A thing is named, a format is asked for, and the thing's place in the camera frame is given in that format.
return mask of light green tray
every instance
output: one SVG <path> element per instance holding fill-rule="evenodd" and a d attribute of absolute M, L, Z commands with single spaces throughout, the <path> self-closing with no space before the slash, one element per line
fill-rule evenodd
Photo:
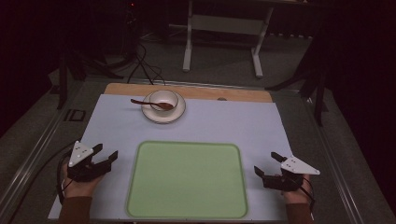
<path fill-rule="evenodd" d="M 126 209 L 132 217 L 243 217 L 248 203 L 239 148 L 143 142 L 128 197 Z"/>

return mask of hand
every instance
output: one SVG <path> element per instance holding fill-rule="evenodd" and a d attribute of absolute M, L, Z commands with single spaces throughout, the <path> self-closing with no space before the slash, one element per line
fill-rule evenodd
<path fill-rule="evenodd" d="M 309 175 L 303 175 L 303 177 L 309 181 Z M 311 186 L 306 180 L 303 180 L 302 187 L 306 191 L 311 192 Z M 309 197 L 300 189 L 296 191 L 284 191 L 282 194 L 285 198 L 285 203 L 310 203 Z"/>
<path fill-rule="evenodd" d="M 90 182 L 77 182 L 67 177 L 67 163 L 63 166 L 64 170 L 64 197 L 92 197 L 93 192 L 99 182 L 103 179 L 103 175 L 95 178 Z"/>

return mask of white saucer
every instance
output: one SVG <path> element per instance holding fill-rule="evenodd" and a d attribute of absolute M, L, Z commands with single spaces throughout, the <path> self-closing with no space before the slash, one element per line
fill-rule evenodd
<path fill-rule="evenodd" d="M 149 102 L 149 97 L 151 94 L 147 95 L 143 101 Z M 175 95 L 178 98 L 178 103 L 175 110 L 172 111 L 171 114 L 166 114 L 162 113 L 161 111 L 155 110 L 151 107 L 151 105 L 142 105 L 143 114 L 148 119 L 151 119 L 152 121 L 157 123 L 170 123 L 180 118 L 183 115 L 184 110 L 186 109 L 186 101 L 184 101 L 184 98 L 177 92 L 175 92 Z"/>

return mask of dark background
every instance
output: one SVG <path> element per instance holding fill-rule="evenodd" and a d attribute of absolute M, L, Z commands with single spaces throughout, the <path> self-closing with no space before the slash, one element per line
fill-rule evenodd
<path fill-rule="evenodd" d="M 187 1 L 143 2 L 136 1 L 138 9 L 134 9 L 134 16 L 164 38 L 168 34 L 166 24 L 186 22 Z M 396 17 L 393 14 L 396 6 L 390 0 L 342 2 L 326 2 L 340 7 L 329 17 L 314 7 L 280 7 L 274 12 L 269 32 L 285 37 L 312 35 L 319 42 L 305 57 L 311 62 L 307 67 L 316 67 L 318 60 L 331 62 L 326 85 L 333 91 L 395 212 Z M 111 44 L 120 41 L 110 40 L 118 38 L 117 35 L 106 34 L 123 34 L 121 22 L 128 2 L 88 3 L 21 0 L 2 4 L 0 136 L 51 88 L 48 73 L 58 67 L 60 46 L 65 40 L 92 58 L 100 58 L 104 51 L 120 49 Z M 206 14 L 235 16 L 247 10 L 233 6 L 220 9 L 213 3 L 201 3 L 196 9 Z M 255 10 L 250 14 L 262 16 Z"/>

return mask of metal stand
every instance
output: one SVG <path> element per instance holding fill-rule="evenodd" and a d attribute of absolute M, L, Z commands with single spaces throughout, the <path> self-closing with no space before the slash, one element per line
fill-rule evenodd
<path fill-rule="evenodd" d="M 195 29 L 245 35 L 258 35 L 259 41 L 256 47 L 252 48 L 251 55 L 256 77 L 262 77 L 262 64 L 260 62 L 259 52 L 262 47 L 262 41 L 265 38 L 273 11 L 273 7 L 268 8 L 264 21 L 194 15 L 192 13 L 192 0 L 190 0 L 189 17 L 187 20 L 187 44 L 184 53 L 183 71 L 190 71 L 192 51 L 191 33 L 192 29 Z"/>

